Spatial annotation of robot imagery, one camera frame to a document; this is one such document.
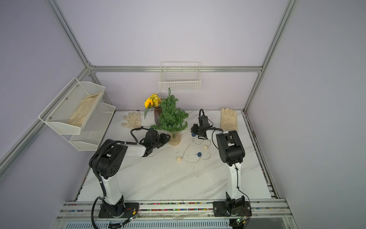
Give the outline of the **small green christmas tree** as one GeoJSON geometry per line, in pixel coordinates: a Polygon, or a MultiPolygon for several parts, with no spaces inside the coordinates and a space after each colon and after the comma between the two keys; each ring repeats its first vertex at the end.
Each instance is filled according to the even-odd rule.
{"type": "Polygon", "coordinates": [[[171,138],[169,144],[178,146],[181,143],[181,132],[188,127],[186,119],[189,114],[177,107],[179,99],[176,98],[170,88],[168,88],[168,96],[161,102],[162,113],[159,117],[159,124],[152,125],[152,129],[166,131],[171,138]]]}

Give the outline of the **rattan ball string lights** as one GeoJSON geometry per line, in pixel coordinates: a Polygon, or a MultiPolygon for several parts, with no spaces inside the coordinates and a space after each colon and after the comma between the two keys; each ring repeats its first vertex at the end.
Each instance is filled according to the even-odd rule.
{"type": "Polygon", "coordinates": [[[212,140],[199,138],[195,134],[188,134],[184,138],[182,152],[178,153],[175,158],[176,162],[185,162],[188,164],[196,164],[200,161],[207,161],[211,158],[212,140]]]}

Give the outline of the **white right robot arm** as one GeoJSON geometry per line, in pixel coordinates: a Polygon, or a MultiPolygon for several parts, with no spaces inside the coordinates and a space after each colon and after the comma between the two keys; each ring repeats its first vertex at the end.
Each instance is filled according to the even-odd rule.
{"type": "Polygon", "coordinates": [[[213,202],[216,217],[238,217],[236,224],[249,222],[252,216],[249,197],[240,190],[241,164],[246,155],[238,134],[236,111],[221,109],[220,127],[214,127],[203,109],[199,110],[199,124],[191,127],[191,133],[202,140],[210,140],[218,150],[221,161],[227,166],[228,190],[224,201],[213,202]]]}

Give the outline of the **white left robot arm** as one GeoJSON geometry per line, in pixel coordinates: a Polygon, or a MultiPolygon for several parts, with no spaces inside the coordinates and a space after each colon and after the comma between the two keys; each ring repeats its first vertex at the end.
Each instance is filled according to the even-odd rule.
{"type": "Polygon", "coordinates": [[[154,149],[166,145],[171,138],[169,134],[159,134],[155,129],[144,127],[134,128],[130,134],[133,142],[107,139],[89,161],[89,167],[103,192],[103,196],[95,200],[102,201],[99,218],[132,218],[137,215],[138,203],[124,203],[117,173],[126,157],[147,157],[154,149]]]}

